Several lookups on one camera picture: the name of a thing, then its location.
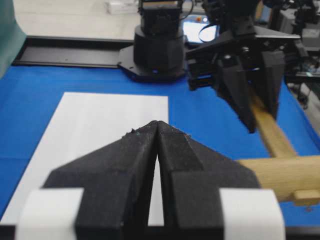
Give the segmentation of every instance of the black metal track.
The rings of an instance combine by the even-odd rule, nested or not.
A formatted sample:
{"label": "black metal track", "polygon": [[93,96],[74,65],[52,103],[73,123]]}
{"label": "black metal track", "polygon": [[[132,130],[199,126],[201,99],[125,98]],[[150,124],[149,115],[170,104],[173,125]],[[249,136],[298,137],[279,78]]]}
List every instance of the black metal track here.
{"label": "black metal track", "polygon": [[28,36],[12,65],[117,68],[133,40]]}
{"label": "black metal track", "polygon": [[302,83],[320,83],[320,74],[306,72],[287,73],[284,76],[285,83],[287,84],[302,84]]}
{"label": "black metal track", "polygon": [[[14,225],[0,225],[0,239],[1,240],[14,240],[15,239],[15,226]],[[96,229],[93,231],[89,229],[88,240],[101,239],[104,231],[102,229]],[[285,228],[286,240],[319,240],[320,239],[320,227],[286,227]],[[220,228],[213,229],[210,232],[175,232],[172,229],[167,229],[162,226],[148,227],[141,236],[140,240],[176,240],[176,239],[195,239],[195,240],[223,240],[223,230]]]}

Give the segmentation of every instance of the black cable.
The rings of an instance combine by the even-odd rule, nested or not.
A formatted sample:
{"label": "black cable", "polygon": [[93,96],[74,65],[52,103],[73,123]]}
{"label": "black cable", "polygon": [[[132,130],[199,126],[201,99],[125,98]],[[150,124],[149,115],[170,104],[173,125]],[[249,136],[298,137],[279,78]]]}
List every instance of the black cable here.
{"label": "black cable", "polygon": [[210,41],[204,41],[204,40],[202,40],[201,37],[200,37],[200,34],[201,34],[201,32],[202,32],[203,30],[205,30],[205,29],[207,29],[207,28],[210,28],[210,27],[213,27],[213,26],[215,26],[215,24],[210,23],[210,24],[204,26],[204,27],[199,31],[199,33],[198,33],[198,38],[200,39],[201,42],[203,42],[203,43],[210,42]]}
{"label": "black cable", "polygon": [[182,18],[179,19],[179,21],[183,21],[185,20],[194,10],[194,7],[195,7],[195,3],[194,3],[194,0],[191,0],[191,8],[190,8],[190,11],[188,12],[187,15],[183,16]]}

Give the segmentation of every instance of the wooden handle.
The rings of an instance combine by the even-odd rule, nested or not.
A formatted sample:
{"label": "wooden handle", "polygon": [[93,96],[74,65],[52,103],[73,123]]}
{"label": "wooden handle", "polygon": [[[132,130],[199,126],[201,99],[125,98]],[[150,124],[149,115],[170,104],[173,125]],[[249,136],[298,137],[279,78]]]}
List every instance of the wooden handle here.
{"label": "wooden handle", "polygon": [[299,205],[308,206],[310,199],[317,198],[315,191],[304,192],[304,196],[303,192],[295,192],[320,191],[320,156],[242,159],[238,162],[255,172],[262,188],[273,189],[279,202],[299,201]]}
{"label": "wooden handle", "polygon": [[252,94],[251,110],[264,145],[272,158],[288,158],[297,156],[296,151],[287,139],[277,122],[267,112],[260,98]]}
{"label": "wooden handle", "polygon": [[263,11],[264,11],[264,4],[262,1],[260,1],[255,10],[255,20],[259,20],[261,18]]}

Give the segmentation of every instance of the white object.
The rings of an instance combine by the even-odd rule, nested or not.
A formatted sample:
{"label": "white object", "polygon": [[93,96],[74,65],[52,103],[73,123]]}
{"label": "white object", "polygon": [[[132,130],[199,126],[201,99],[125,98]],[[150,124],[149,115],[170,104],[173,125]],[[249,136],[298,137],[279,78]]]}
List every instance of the white object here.
{"label": "white object", "polygon": [[281,209],[273,190],[220,188],[224,240],[285,240]]}
{"label": "white object", "polygon": [[203,43],[202,40],[205,42],[212,41],[215,39],[217,26],[211,26],[202,30],[207,25],[207,23],[186,21],[183,23],[184,35],[187,36],[190,43],[201,44]]}
{"label": "white object", "polygon": [[133,40],[141,19],[137,11],[107,13],[106,0],[13,2],[17,22],[25,34],[34,36]]}
{"label": "white object", "polygon": [[15,230],[15,240],[77,240],[74,230],[83,188],[33,190]]}
{"label": "white object", "polygon": [[117,14],[136,14],[138,12],[138,6],[136,3],[110,1],[106,3],[108,13],[112,15]]}
{"label": "white object", "polygon": [[[137,129],[152,120],[167,123],[168,114],[167,96],[64,93],[1,224],[17,223],[27,196],[44,184],[53,169],[120,139],[132,128]],[[154,188],[161,195],[160,177],[155,177]],[[163,218],[162,206],[154,205],[153,198],[150,212]]]}
{"label": "white object", "polygon": [[163,201],[161,193],[161,177],[160,177],[160,165],[158,158],[155,162],[154,177],[150,201],[149,210],[149,226],[164,226],[164,213],[163,213]]}
{"label": "white object", "polygon": [[105,0],[104,3],[108,4],[110,2],[119,4],[137,4],[139,0]]}

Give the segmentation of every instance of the blue tablecloth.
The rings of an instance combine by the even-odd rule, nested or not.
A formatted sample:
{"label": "blue tablecloth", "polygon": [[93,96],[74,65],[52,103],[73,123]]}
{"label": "blue tablecloth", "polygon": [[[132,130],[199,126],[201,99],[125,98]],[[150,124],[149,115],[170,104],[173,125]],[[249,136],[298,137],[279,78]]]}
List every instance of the blue tablecloth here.
{"label": "blue tablecloth", "polygon": [[[169,123],[200,143],[232,159],[269,156],[211,88],[189,91],[185,78],[147,84],[119,69],[12,66],[0,79],[0,218],[64,92],[168,96]],[[320,155],[318,135],[284,84],[277,122],[299,155]],[[281,208],[287,226],[320,225],[320,206]]]}

